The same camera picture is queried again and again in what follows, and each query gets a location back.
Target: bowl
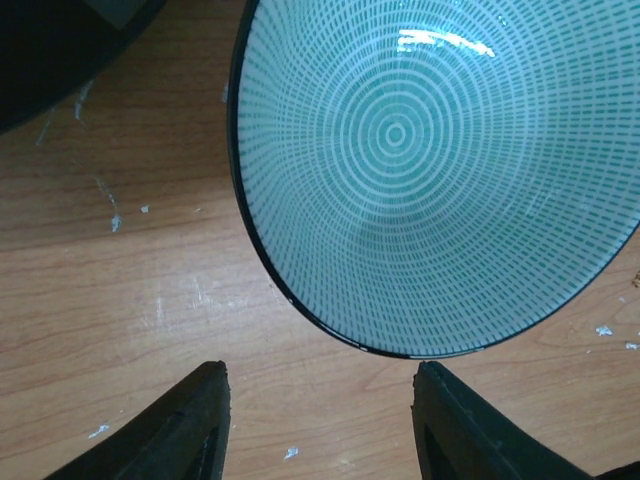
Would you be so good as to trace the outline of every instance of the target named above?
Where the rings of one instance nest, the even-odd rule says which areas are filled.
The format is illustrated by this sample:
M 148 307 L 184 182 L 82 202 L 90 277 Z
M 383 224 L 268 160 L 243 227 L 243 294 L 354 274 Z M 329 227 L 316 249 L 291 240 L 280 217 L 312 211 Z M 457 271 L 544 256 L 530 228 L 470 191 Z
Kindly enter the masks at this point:
M 250 0 L 228 104 L 245 225 L 350 345 L 483 349 L 634 232 L 638 78 L 635 0 Z

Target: wooden surface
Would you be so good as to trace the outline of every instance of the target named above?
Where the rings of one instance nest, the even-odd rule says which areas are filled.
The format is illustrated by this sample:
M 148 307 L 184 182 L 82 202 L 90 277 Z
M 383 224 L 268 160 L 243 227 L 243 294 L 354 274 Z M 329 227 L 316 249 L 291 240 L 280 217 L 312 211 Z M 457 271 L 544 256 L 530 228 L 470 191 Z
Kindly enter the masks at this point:
M 171 3 L 96 79 L 82 122 L 71 97 L 40 145 L 48 114 L 0 138 L 0 478 L 50 473 L 217 359 L 226 479 L 419 478 L 417 363 L 312 326 L 241 223 L 221 94 L 242 3 Z M 636 236 L 560 314 L 445 364 L 590 473 L 640 459 L 638 268 Z

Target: white paint speck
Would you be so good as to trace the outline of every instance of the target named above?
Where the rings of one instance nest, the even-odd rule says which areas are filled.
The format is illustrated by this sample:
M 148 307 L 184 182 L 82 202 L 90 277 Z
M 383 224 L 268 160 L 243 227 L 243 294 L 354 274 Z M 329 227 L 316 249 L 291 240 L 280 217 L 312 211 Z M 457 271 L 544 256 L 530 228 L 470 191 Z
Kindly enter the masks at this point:
M 117 213 L 111 218 L 111 231 L 116 233 L 120 230 L 120 226 L 122 225 L 122 217 Z
M 613 331 L 606 325 L 596 328 L 596 332 L 598 332 L 598 336 L 600 337 L 610 337 L 613 335 Z
M 42 130 L 40 130 L 40 135 L 38 135 L 38 139 L 36 140 L 37 146 L 42 145 L 42 140 L 44 140 L 44 136 L 47 134 L 47 130 L 49 130 L 49 127 L 51 126 L 51 123 L 53 122 L 53 117 L 55 117 L 55 115 L 56 115 L 56 107 L 53 107 L 51 110 L 49 110 L 49 116 L 47 116 L 47 120 L 44 122 L 44 126 L 42 127 Z
M 287 454 L 284 456 L 285 460 L 295 457 L 299 453 L 298 447 L 291 447 L 287 450 Z
M 84 105 L 84 102 L 87 99 L 87 96 L 89 95 L 89 90 L 91 90 L 92 86 L 93 86 L 93 80 L 91 80 L 84 87 L 82 87 L 82 90 L 80 90 L 80 93 L 78 94 L 78 98 L 76 98 L 74 114 L 75 114 L 76 120 L 78 120 L 79 122 L 82 122 L 82 118 L 80 116 L 82 114 L 82 106 Z
M 101 433 L 106 432 L 107 430 L 109 430 L 109 425 L 107 425 L 106 423 L 100 425 L 100 427 L 98 427 L 98 430 L 96 430 L 95 432 L 93 432 L 91 435 L 89 435 L 89 437 L 87 437 L 89 440 L 91 440 L 92 438 L 96 438 L 98 435 L 100 435 Z

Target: ceramic bowl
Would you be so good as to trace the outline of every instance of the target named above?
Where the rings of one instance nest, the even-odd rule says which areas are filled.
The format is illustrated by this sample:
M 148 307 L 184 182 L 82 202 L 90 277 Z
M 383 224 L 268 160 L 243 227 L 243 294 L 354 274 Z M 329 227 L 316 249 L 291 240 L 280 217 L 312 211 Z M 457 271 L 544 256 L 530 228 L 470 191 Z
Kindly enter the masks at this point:
M 250 0 L 240 209 L 291 303 L 401 357 L 535 325 L 640 219 L 637 0 Z

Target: black plastic part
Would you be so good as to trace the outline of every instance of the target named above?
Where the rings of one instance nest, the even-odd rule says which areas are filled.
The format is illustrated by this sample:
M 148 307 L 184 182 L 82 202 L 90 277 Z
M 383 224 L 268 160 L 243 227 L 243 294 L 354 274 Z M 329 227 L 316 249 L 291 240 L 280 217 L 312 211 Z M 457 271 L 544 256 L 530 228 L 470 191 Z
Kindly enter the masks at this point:
M 207 362 L 47 480 L 220 480 L 230 421 L 227 369 Z
M 414 393 L 424 480 L 593 478 L 524 433 L 438 362 L 420 364 Z
M 599 480 L 640 480 L 640 462 L 616 468 L 598 477 Z
M 165 0 L 0 2 L 0 134 L 90 81 Z

